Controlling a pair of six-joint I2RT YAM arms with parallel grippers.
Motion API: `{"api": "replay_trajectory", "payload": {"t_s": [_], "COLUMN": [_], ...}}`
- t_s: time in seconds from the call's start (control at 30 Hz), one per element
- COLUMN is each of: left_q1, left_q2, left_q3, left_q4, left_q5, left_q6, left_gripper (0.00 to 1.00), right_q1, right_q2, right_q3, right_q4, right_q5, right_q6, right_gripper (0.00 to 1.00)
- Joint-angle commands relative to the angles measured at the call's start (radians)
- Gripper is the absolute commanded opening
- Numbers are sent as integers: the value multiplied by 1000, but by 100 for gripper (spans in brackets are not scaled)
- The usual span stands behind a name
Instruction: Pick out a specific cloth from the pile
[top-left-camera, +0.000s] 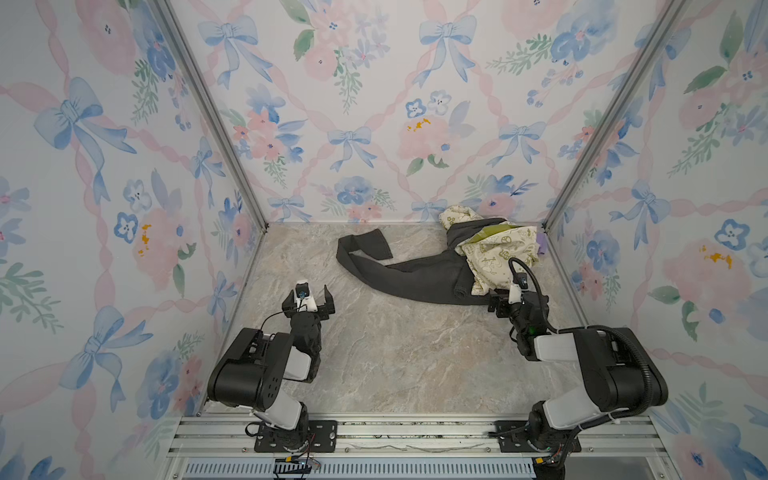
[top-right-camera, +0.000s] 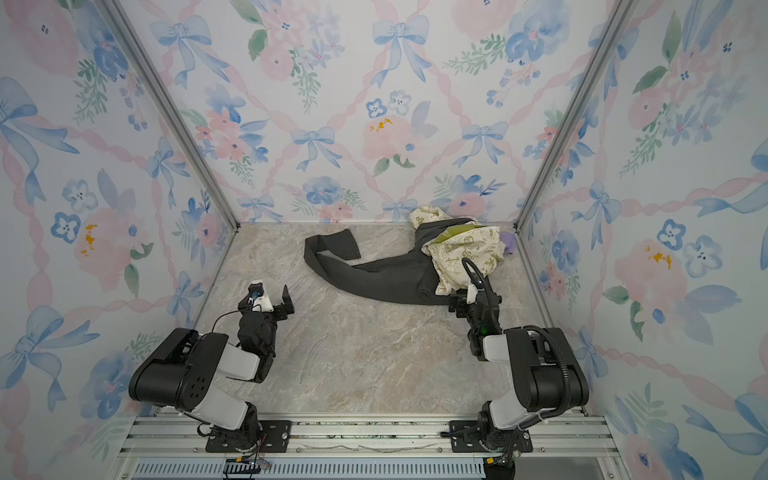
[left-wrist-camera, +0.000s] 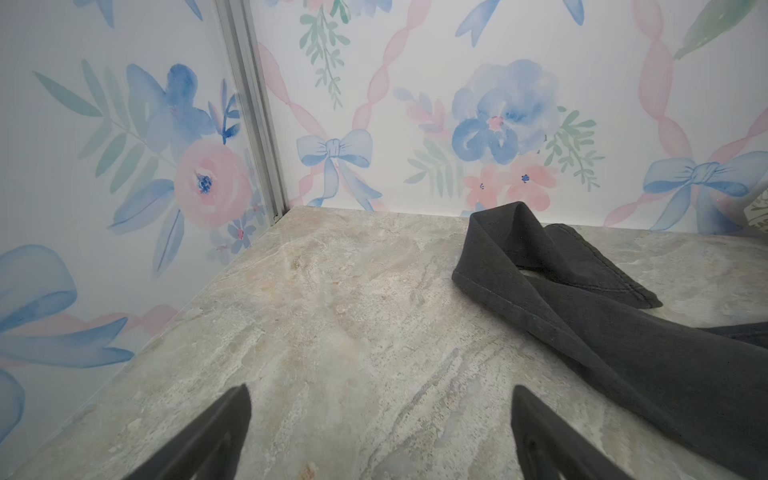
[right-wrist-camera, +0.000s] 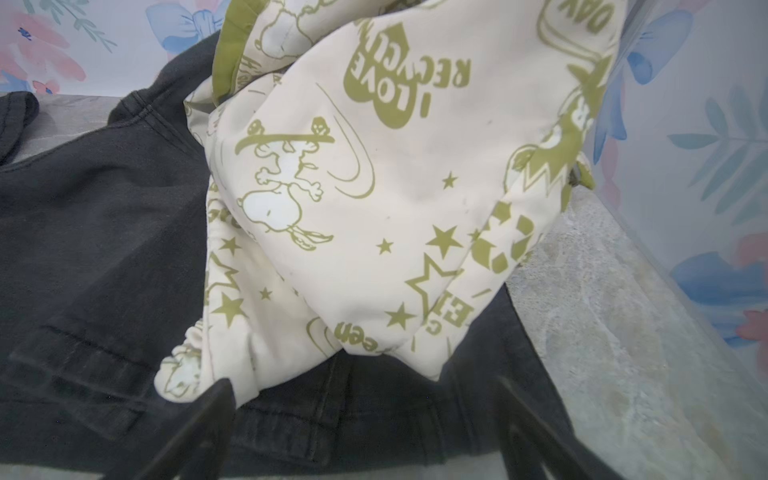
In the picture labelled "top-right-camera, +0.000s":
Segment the purple cloth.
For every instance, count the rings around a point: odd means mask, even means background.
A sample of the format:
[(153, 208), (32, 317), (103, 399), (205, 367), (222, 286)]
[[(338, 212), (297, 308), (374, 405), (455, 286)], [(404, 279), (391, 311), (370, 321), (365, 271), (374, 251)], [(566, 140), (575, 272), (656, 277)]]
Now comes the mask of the purple cloth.
[(513, 232), (501, 232), (500, 239), (504, 243), (504, 254), (512, 255), (517, 250), (517, 235)]

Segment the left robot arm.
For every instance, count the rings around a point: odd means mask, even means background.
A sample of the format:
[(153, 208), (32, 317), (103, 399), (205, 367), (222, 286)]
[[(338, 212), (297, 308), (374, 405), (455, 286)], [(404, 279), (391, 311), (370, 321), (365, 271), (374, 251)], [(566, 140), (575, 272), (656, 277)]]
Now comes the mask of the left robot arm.
[(261, 281), (249, 285), (233, 311), (240, 316), (236, 344), (225, 333), (174, 329), (134, 372), (129, 396), (172, 407), (208, 426), (198, 434), (207, 439), (209, 453), (285, 451), (289, 421), (264, 423), (253, 403), (214, 384), (218, 376), (257, 384), (266, 380), (276, 358), (278, 323), (295, 313), (287, 287), (281, 298), (273, 303)]

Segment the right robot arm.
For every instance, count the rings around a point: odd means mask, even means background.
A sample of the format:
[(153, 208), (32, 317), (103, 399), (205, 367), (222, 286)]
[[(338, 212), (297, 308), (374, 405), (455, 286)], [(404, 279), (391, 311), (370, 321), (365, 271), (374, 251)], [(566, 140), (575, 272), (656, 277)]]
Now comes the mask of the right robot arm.
[(559, 328), (503, 329), (500, 296), (461, 290), (449, 296), (449, 310), (467, 320), (472, 355), (507, 366), (512, 382), (501, 398), (486, 402), (475, 421), (453, 420), (441, 434), (455, 453), (520, 455), (533, 451), (530, 429), (588, 403), (589, 387)]

